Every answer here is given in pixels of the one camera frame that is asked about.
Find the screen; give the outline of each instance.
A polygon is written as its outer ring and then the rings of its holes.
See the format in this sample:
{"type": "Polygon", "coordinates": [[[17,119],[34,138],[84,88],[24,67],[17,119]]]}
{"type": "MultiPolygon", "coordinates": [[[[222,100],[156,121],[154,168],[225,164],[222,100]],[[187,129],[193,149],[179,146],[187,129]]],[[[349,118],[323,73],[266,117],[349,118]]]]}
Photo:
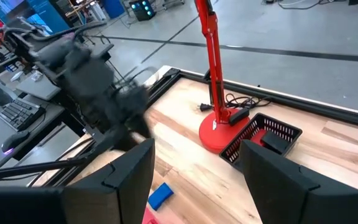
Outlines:
{"type": "Polygon", "coordinates": [[[7,14],[22,2],[23,0],[0,0],[0,10],[7,14]]]}
{"type": "Polygon", "coordinates": [[[8,24],[17,17],[45,28],[45,34],[67,30],[70,26],[48,0],[0,0],[0,20],[8,24]]]}
{"type": "Polygon", "coordinates": [[[44,35],[53,34],[53,31],[51,30],[51,28],[45,23],[45,21],[43,21],[41,19],[40,15],[34,14],[34,15],[28,17],[26,20],[30,24],[37,24],[39,26],[42,26],[42,28],[44,28],[44,35]]]}

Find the black speaker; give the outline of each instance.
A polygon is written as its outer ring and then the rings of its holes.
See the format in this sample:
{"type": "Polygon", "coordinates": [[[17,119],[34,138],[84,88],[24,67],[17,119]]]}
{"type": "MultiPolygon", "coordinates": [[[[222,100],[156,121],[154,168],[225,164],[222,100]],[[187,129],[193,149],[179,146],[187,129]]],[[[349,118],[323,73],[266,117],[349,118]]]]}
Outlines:
{"type": "Polygon", "coordinates": [[[153,7],[148,0],[132,0],[129,2],[138,21],[146,21],[155,15],[153,7]]]}

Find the black panel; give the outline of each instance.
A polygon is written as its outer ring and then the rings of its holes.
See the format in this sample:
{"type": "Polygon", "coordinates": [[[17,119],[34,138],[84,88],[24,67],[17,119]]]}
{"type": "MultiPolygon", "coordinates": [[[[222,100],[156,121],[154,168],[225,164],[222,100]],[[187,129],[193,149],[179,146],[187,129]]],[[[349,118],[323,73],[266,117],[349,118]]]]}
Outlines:
{"type": "Polygon", "coordinates": [[[154,139],[145,140],[121,157],[112,163],[119,172],[104,184],[118,188],[122,222],[142,223],[154,174],[154,139]]]}
{"type": "Polygon", "coordinates": [[[358,190],[252,143],[244,177],[263,223],[358,223],[358,190]]]}
{"type": "Polygon", "coordinates": [[[63,188],[0,187],[0,223],[65,223],[63,188]]]}

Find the black plastic basket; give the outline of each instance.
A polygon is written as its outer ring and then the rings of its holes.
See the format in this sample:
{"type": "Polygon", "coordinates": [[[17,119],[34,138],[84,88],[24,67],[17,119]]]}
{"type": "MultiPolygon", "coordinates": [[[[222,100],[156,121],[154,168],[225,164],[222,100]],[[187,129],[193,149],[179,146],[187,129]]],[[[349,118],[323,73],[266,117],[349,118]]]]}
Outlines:
{"type": "Polygon", "coordinates": [[[289,142],[285,152],[282,156],[285,156],[288,151],[294,146],[295,141],[302,134],[302,130],[292,125],[281,122],[277,119],[266,116],[262,113],[257,113],[252,120],[249,121],[246,127],[234,138],[220,153],[222,159],[230,163],[234,168],[241,171],[241,160],[240,156],[240,143],[242,140],[250,140],[254,137],[261,129],[266,131],[272,131],[282,139],[289,142]]]}

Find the black metal frame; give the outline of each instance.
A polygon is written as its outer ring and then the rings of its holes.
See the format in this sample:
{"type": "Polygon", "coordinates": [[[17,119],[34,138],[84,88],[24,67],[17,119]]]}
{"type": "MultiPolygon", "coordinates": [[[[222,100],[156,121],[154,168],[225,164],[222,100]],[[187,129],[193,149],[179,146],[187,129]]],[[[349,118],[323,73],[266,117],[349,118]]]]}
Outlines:
{"type": "MultiPolygon", "coordinates": [[[[196,82],[208,84],[208,81],[204,79],[203,75],[197,75],[194,73],[181,71],[177,68],[171,68],[160,80],[156,81],[153,86],[150,87],[150,101],[147,106],[152,106],[181,78],[187,78],[196,82]]],[[[262,90],[257,87],[244,86],[241,84],[231,83],[227,81],[224,82],[224,88],[225,90],[231,90],[241,94],[256,96],[259,98],[269,97],[270,101],[274,103],[289,106],[309,113],[318,114],[327,118],[332,118],[350,124],[358,125],[358,113],[353,111],[344,110],[333,106],[302,100],[288,95],[282,95],[279,93],[262,90]]],[[[79,153],[78,156],[86,153],[89,150],[90,147],[85,148],[83,152],[79,153]]],[[[72,168],[70,170],[60,170],[58,175],[52,177],[47,183],[44,184],[44,186],[66,185],[71,180],[73,180],[73,178],[76,177],[88,164],[89,163],[84,164],[83,166],[72,168]]]]}

